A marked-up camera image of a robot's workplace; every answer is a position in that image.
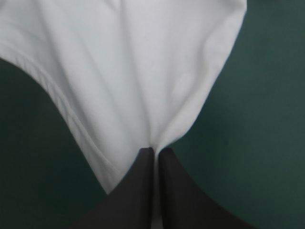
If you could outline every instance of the stitching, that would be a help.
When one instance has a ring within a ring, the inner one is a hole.
[[[19,56],[21,56],[22,58],[24,58],[25,60],[30,62],[33,67],[35,67],[36,69],[39,70],[39,72],[41,72],[41,76],[43,76],[48,82],[50,82],[50,84],[54,88],[54,91],[56,92],[57,96],[60,97],[60,99],[63,101],[63,104],[64,104],[64,106],[67,110],[67,116],[72,118],[75,121],[75,123],[78,125],[80,131],[85,136],[86,140],[93,147],[93,149],[96,152],[98,152],[99,155],[102,156],[102,158],[106,162],[106,164],[109,165],[115,172],[120,174],[121,172],[105,157],[105,155],[102,153],[102,151],[96,146],[96,144],[92,140],[91,136],[88,134],[87,130],[83,126],[82,122],[79,120],[78,116],[75,114],[75,112],[71,108],[71,106],[70,106],[67,98],[65,97],[64,93],[61,91],[60,87],[52,80],[52,77],[38,63],[36,63],[33,59],[31,59],[29,56],[27,56],[26,54],[24,54],[20,50],[14,49],[10,44],[7,44],[3,41],[0,41],[0,43],[2,45],[6,46],[9,49],[12,49]]]

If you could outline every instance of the cotton cloth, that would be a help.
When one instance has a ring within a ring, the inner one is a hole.
[[[191,127],[246,0],[0,0],[0,57],[50,95],[106,192]]]

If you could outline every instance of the dark green background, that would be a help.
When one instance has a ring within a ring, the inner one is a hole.
[[[172,145],[208,195],[262,229],[305,228],[305,1],[249,0],[190,132]],[[0,62],[0,228],[66,228],[105,197],[46,93]]]

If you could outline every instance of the green backdrop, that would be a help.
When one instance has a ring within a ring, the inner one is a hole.
[[[305,228],[305,1],[249,0],[202,112],[172,145],[208,195],[262,229]],[[46,93],[0,61],[0,228],[67,228],[104,197]]]

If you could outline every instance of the white t-shirt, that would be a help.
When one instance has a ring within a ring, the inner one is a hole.
[[[0,57],[50,95],[110,192],[191,127],[246,0],[0,0]]]

